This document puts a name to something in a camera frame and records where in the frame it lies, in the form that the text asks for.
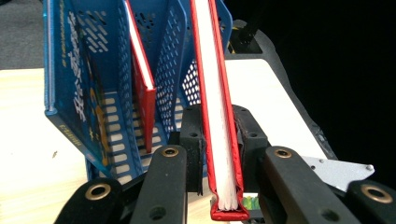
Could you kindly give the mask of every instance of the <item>white metal piece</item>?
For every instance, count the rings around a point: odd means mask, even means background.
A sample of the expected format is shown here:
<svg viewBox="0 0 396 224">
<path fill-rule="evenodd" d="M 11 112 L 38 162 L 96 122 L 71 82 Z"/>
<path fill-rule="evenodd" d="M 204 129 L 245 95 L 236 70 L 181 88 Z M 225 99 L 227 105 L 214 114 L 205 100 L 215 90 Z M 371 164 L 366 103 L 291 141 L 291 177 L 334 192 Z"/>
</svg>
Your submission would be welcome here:
<svg viewBox="0 0 396 224">
<path fill-rule="evenodd" d="M 375 172 L 374 166 L 369 164 L 312 157 L 302 158 L 323 182 L 343 191 L 347 191 L 350 182 L 363 180 Z"/>
</svg>

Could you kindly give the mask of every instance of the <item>light wood surface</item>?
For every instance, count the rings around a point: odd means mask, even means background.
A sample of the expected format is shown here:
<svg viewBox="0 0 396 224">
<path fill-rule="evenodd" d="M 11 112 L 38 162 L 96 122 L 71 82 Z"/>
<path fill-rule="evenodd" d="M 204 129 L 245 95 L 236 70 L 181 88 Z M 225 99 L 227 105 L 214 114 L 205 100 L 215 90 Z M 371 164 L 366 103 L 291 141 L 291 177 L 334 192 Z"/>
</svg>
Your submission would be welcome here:
<svg viewBox="0 0 396 224">
<path fill-rule="evenodd" d="M 0 70 L 0 223 L 53 223 L 87 181 L 83 155 L 44 115 L 44 71 Z M 189 193 L 188 223 L 211 223 Z"/>
<path fill-rule="evenodd" d="M 263 60 L 226 62 L 233 104 L 250 110 L 272 145 L 323 158 Z M 83 155 L 44 115 L 44 71 L 0 70 L 0 223 L 53 223 L 87 181 Z M 211 193 L 189 193 L 188 223 L 214 223 Z"/>
</svg>

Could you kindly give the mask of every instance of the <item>black background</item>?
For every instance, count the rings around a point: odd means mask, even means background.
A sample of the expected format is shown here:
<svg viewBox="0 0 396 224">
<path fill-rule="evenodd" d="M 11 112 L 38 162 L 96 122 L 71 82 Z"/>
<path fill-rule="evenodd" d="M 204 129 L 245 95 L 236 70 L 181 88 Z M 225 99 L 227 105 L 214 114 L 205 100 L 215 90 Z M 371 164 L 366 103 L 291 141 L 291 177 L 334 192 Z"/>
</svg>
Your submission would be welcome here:
<svg viewBox="0 0 396 224">
<path fill-rule="evenodd" d="M 296 95 L 341 161 L 396 189 L 396 6 L 392 1 L 225 0 L 260 18 Z"/>
</svg>

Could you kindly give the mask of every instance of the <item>red book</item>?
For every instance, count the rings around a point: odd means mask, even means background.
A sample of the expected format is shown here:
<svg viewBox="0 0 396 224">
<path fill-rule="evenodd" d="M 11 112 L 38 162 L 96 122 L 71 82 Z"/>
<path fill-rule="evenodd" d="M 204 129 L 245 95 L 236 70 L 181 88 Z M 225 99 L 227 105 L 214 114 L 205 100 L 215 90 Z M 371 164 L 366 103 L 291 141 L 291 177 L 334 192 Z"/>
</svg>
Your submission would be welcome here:
<svg viewBox="0 0 396 224">
<path fill-rule="evenodd" d="M 200 84 L 207 177 L 216 195 L 210 215 L 219 221 L 247 220 L 243 177 L 233 121 L 215 0 L 191 0 L 191 18 Z"/>
<path fill-rule="evenodd" d="M 156 88 L 149 68 L 149 61 L 147 60 L 146 52 L 137 31 L 131 5 L 129 1 L 124 1 L 124 4 L 127 9 L 129 32 L 132 43 L 135 94 L 137 94 L 146 151 L 147 153 L 150 153 L 152 148 L 152 130 L 154 128 L 155 120 Z"/>
</svg>

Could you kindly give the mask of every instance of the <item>brass grommet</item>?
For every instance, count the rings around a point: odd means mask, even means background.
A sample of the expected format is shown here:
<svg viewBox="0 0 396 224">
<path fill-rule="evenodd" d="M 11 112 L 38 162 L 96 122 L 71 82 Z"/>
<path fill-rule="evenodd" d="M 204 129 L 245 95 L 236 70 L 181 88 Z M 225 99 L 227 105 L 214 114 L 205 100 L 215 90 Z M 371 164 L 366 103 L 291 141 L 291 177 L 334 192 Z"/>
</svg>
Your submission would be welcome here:
<svg viewBox="0 0 396 224">
<path fill-rule="evenodd" d="M 90 186 L 85 192 L 85 197 L 91 201 L 101 200 L 105 198 L 110 191 L 111 187 L 108 184 L 100 183 Z"/>
<path fill-rule="evenodd" d="M 363 194 L 366 195 L 368 198 L 379 203 L 393 202 L 393 198 L 392 196 L 390 196 L 390 194 L 374 185 L 361 185 L 361 192 L 363 192 Z"/>
<path fill-rule="evenodd" d="M 286 149 L 283 148 L 279 148 L 277 150 L 275 150 L 275 155 L 280 157 L 280 158 L 290 158 L 291 157 L 291 152 L 289 152 Z"/>
<path fill-rule="evenodd" d="M 163 156 L 165 157 L 174 157 L 178 154 L 178 150 L 174 147 L 168 147 L 163 150 Z"/>
</svg>

